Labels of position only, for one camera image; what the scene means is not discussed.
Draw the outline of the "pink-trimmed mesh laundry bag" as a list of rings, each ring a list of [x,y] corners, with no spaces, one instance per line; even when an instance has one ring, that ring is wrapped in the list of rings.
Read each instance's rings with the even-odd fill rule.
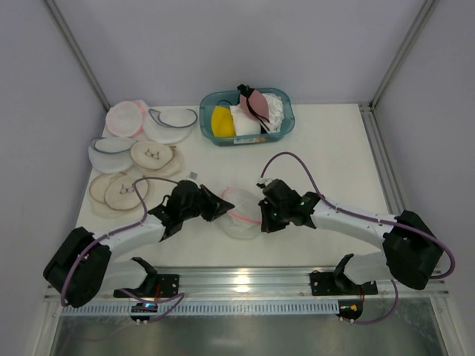
[[[234,205],[218,220],[218,225],[230,237],[251,240],[261,233],[262,214],[260,198],[241,188],[228,187],[221,198]]]

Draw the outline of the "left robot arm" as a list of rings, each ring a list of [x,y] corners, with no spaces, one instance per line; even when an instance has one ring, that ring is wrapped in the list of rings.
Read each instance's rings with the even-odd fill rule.
[[[213,222],[234,205],[191,180],[177,182],[142,219],[97,236],[83,227],[72,230],[45,267],[43,277],[60,294],[62,306],[79,308],[98,293],[115,297],[153,297],[160,284],[157,270],[141,257],[119,258],[139,247],[167,240],[187,220]]]

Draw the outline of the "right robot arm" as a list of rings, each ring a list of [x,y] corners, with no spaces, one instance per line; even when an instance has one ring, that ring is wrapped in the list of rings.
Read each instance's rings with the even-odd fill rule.
[[[326,200],[315,192],[298,194],[281,179],[261,179],[258,187],[261,230],[273,233],[288,225],[334,231],[375,247],[371,254],[347,254],[332,278],[342,294],[360,291],[367,283],[396,280],[423,290],[432,277],[442,247],[419,215],[404,211],[399,216],[371,214]]]

